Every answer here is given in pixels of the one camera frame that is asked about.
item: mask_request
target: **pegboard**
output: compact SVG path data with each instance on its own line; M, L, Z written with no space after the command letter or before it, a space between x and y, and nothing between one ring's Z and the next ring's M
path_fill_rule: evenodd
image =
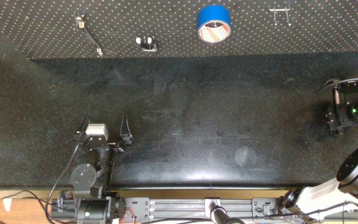
M219 4L231 14L231 35L207 44L197 35L200 9ZM291 26L284 12L290 6ZM28 58L99 57L75 28L75 12L101 46L103 57L199 57L248 54L358 52L358 1L248 0L0 0L0 32ZM154 36L157 52L136 37Z

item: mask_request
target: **blue tape roll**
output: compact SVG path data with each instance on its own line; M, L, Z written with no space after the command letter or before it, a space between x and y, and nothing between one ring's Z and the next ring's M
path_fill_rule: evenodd
M231 33L230 13L223 6L207 6L198 14L198 36L208 43L226 40Z

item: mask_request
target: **perforated black panel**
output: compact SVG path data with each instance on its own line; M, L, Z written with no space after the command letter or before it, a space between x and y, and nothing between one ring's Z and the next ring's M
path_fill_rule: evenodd
M197 35L200 9L212 4L231 13L231 36L207 44ZM290 6L277 12L270 7ZM0 0L0 32L28 58L97 57L78 29L75 12L85 12L86 27L103 57L191 57L211 55L358 52L358 1L10 1ZM158 51L142 52L135 38L154 36Z

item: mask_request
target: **black tabletop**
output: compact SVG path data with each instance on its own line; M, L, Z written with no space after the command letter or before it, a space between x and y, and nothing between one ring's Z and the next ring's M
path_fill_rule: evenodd
M314 97L358 77L358 53L193 58L0 58L0 188L47 189L86 113L135 146L114 155L112 187L254 188L335 178L358 128L329 132ZM73 167L86 161L85 152ZM60 187L69 187L70 172Z

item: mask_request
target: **roll of tape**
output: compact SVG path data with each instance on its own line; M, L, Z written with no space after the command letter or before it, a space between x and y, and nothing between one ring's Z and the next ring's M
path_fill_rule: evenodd
M231 33L230 13L223 6L207 6L198 14L198 37L207 43L219 43Z

